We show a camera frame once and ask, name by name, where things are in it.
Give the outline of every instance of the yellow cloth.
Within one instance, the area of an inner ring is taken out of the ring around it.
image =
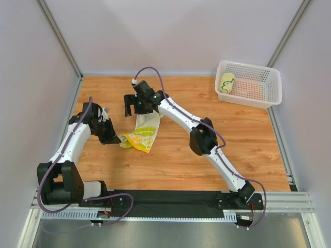
[[[149,153],[159,130],[161,117],[155,111],[150,114],[137,115],[135,130],[118,136],[121,140],[120,146],[124,148],[134,147]]]
[[[232,73],[224,73],[219,81],[219,92],[229,94],[232,90],[233,83],[234,75]]]

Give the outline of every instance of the white wall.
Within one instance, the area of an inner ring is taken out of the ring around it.
[[[301,0],[47,0],[84,74],[215,74],[267,65]]]
[[[308,191],[327,247],[331,219],[331,2],[312,1],[275,68],[283,101],[276,107],[300,190]]]
[[[0,7],[0,246],[16,247],[36,168],[62,137],[78,79],[35,0]]]

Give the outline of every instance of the wood surface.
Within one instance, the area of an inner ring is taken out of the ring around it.
[[[161,89],[157,77],[139,79],[155,91]],[[213,121],[227,141],[224,154],[243,176],[260,181],[267,191],[290,190],[267,110],[219,101],[214,77],[169,76],[163,80],[177,104]],[[131,76],[85,77],[75,113],[93,96],[93,102],[109,109],[117,134],[133,131],[136,117],[124,117],[123,100],[123,95],[134,93],[131,81]],[[168,117],[161,119],[149,153],[102,145],[92,136],[82,150],[78,170],[83,180],[104,180],[108,189],[228,190],[216,169],[191,151],[189,134]]]

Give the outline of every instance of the gray floor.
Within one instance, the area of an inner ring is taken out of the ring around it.
[[[67,231],[89,221],[41,220],[39,226],[52,232]],[[87,227],[62,235],[38,229],[33,247],[310,247],[299,214],[268,214],[261,225],[249,231],[228,223],[121,221],[108,227]]]

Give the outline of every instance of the plastic basket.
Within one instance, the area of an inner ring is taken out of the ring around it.
[[[218,89],[222,74],[227,72],[234,74],[234,83],[232,91],[224,94]],[[220,101],[267,109],[281,103],[281,77],[274,68],[221,61],[217,68],[215,91]]]

